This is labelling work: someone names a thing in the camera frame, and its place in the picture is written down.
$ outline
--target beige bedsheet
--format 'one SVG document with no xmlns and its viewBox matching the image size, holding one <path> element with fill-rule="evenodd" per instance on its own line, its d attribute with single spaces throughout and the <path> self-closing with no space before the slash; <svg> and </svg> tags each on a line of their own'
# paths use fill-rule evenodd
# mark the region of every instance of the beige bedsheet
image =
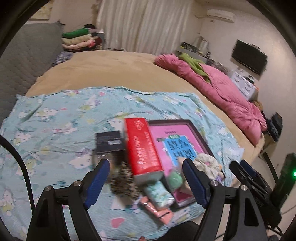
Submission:
<svg viewBox="0 0 296 241">
<path fill-rule="evenodd" d="M 120 51 L 88 51 L 73 57 L 44 73 L 26 96 L 50 94 L 92 86 L 124 86 L 139 91 L 190 92 L 197 94 L 205 105 L 228 127 L 240 147 L 243 159 L 252 163 L 264 144 L 264 137 L 254 147 L 228 116 L 186 80 L 153 64 L 154 55 Z"/>
</svg>

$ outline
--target ceiling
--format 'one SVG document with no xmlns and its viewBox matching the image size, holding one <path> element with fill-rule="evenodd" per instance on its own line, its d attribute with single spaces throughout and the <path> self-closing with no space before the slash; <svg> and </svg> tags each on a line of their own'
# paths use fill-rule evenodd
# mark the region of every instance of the ceiling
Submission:
<svg viewBox="0 0 296 241">
<path fill-rule="evenodd" d="M 196 0 L 204 6 L 222 7 L 228 9 L 236 9 L 242 12 L 247 12 L 257 17 L 264 17 L 264 15 L 251 5 L 246 0 Z"/>
</svg>

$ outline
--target floor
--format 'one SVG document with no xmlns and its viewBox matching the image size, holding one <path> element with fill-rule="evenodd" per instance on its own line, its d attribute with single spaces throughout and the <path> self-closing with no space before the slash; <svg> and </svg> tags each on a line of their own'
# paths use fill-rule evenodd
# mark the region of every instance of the floor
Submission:
<svg viewBox="0 0 296 241">
<path fill-rule="evenodd" d="M 252 167 L 264 177 L 264 179 L 267 181 L 267 183 L 270 185 L 271 188 L 273 188 L 275 186 L 275 182 L 273 180 L 271 172 L 270 172 L 270 170 L 268 168 L 268 165 L 266 164 L 266 162 L 264 160 L 262 160 L 260 158 L 256 158 L 253 165 L 252 165 Z M 283 207 L 281 209 L 282 213 L 289 210 L 295 204 L 296 204 L 296 185 L 294 186 L 294 188 L 292 189 L 288 199 L 284 203 L 284 205 L 283 205 Z M 229 208 L 230 208 L 230 205 L 225 205 L 224 206 L 222 219 L 221 219 L 221 222 L 220 222 L 220 226 L 219 226 L 219 229 L 218 229 L 217 236 L 219 236 L 220 234 L 223 234 L 225 232 L 227 219 L 228 219 Z M 290 210 L 289 212 L 287 212 L 286 214 L 284 214 L 282 216 L 282 221 L 280 222 L 279 227 L 281 228 L 283 233 L 289 227 L 289 225 L 290 225 L 290 223 L 293 220 L 295 215 L 296 215 L 296 208 L 293 208 L 292 210 Z M 197 224 L 200 224 L 201 219 L 202 219 L 202 215 L 199 216 L 198 218 L 196 218 L 194 220 L 194 222 L 196 222 Z M 273 234 L 274 233 L 272 231 L 268 232 L 269 236 L 273 235 Z M 223 236 L 218 238 L 216 241 L 222 241 L 222 240 L 223 240 Z"/>
</svg>

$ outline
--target black box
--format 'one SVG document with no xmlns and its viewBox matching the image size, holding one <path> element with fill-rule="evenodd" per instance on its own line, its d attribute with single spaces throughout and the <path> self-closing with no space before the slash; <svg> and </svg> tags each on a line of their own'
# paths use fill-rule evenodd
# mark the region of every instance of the black box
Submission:
<svg viewBox="0 0 296 241">
<path fill-rule="evenodd" d="M 96 154 L 125 150 L 120 131 L 96 133 Z"/>
</svg>

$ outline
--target gray cushion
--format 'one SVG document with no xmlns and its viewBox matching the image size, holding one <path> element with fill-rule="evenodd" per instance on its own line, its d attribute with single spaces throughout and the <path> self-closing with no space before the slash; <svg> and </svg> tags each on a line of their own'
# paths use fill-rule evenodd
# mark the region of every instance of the gray cushion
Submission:
<svg viewBox="0 0 296 241">
<path fill-rule="evenodd" d="M 63 51 L 62 29 L 59 22 L 25 24 L 5 49 L 0 58 L 0 125 L 16 95 L 25 95 Z"/>
</svg>

